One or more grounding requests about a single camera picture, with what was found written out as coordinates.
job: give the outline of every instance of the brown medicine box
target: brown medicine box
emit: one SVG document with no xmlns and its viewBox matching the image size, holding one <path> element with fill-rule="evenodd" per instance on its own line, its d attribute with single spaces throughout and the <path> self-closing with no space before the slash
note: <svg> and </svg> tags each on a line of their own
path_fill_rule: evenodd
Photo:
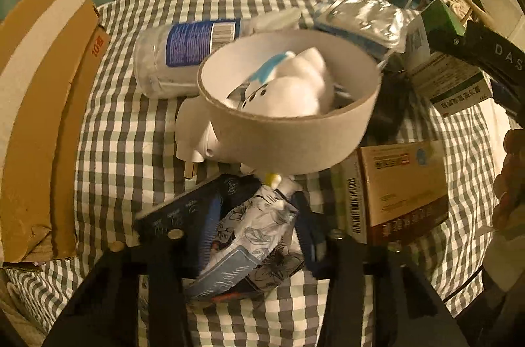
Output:
<svg viewBox="0 0 525 347">
<path fill-rule="evenodd" d="M 347 233 L 406 245 L 448 218 L 440 141 L 361 147 L 341 163 Z"/>
<path fill-rule="evenodd" d="M 75 165 L 108 47 L 91 0 L 21 0 L 0 25 L 0 265 L 75 256 Z"/>
</svg>

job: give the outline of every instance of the barcode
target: barcode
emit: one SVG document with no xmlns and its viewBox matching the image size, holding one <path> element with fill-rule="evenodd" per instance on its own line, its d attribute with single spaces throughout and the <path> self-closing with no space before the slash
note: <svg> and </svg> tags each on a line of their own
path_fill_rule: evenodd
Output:
<svg viewBox="0 0 525 347">
<path fill-rule="evenodd" d="M 235 23 L 215 23 L 212 27 L 212 39 L 209 52 L 215 52 L 220 47 L 233 42 L 235 39 Z"/>
<path fill-rule="evenodd" d="M 406 37 L 406 46 L 410 52 L 414 52 L 421 47 L 421 32 L 414 30 L 411 34 Z"/>
<path fill-rule="evenodd" d="M 359 212 L 358 183 L 355 178 L 346 180 L 348 186 L 348 198 L 350 199 L 350 220 L 352 231 L 361 233 L 361 214 Z"/>
</svg>

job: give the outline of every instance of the cardboard box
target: cardboard box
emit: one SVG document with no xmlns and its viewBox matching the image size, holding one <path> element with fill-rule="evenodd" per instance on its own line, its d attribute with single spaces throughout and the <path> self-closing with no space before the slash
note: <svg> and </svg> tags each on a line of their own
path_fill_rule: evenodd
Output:
<svg viewBox="0 0 525 347">
<path fill-rule="evenodd" d="M 448 218 L 440 141 L 362 147 L 341 163 L 346 230 L 361 243 L 406 245 Z"/>
<path fill-rule="evenodd" d="M 441 0 L 432 2 L 408 25 L 403 60 L 414 89 L 444 117 L 491 98 L 490 82 L 481 69 L 431 50 L 427 33 L 434 29 L 459 35 L 465 32 Z"/>
<path fill-rule="evenodd" d="M 0 259 L 10 267 L 75 256 L 80 130 L 108 43 L 91 0 L 21 0 L 0 25 Z"/>
</svg>

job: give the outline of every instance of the cardboard flap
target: cardboard flap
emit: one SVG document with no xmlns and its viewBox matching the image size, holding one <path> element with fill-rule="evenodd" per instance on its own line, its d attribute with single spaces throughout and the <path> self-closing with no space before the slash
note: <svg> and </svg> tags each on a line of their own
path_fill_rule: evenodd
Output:
<svg viewBox="0 0 525 347">
<path fill-rule="evenodd" d="M 98 26 L 87 43 L 82 64 L 77 70 L 62 114 L 51 180 L 52 244 L 54 258 L 56 259 L 75 256 L 76 237 L 74 235 L 73 207 L 80 131 L 86 102 L 93 87 L 93 79 L 99 69 L 100 61 L 106 53 L 108 44 L 108 34 Z"/>
<path fill-rule="evenodd" d="M 0 223 L 6 261 L 27 259 L 38 245 L 39 257 L 53 257 L 51 179 L 61 119 L 98 21 L 91 0 L 21 0 L 0 26 Z"/>
</svg>

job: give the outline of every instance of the screw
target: screw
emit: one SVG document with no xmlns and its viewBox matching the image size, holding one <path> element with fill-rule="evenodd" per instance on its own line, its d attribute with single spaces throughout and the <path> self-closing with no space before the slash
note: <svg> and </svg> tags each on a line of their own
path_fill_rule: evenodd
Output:
<svg viewBox="0 0 525 347">
<path fill-rule="evenodd" d="M 342 230 L 339 229 L 333 229 L 330 230 L 330 239 L 332 240 L 341 240 L 343 237 L 345 237 L 345 234 Z"/>
<path fill-rule="evenodd" d="M 112 244 L 109 244 L 109 250 L 111 252 L 120 252 L 126 247 L 126 244 L 124 242 L 120 242 L 117 240 L 116 242 L 113 242 Z"/>
<path fill-rule="evenodd" d="M 387 248 L 390 252 L 395 253 L 400 253 L 403 249 L 399 242 L 388 242 Z"/>
<path fill-rule="evenodd" d="M 176 228 L 176 229 L 168 231 L 167 236 L 171 240 L 182 239 L 184 237 L 184 232 Z"/>
</svg>

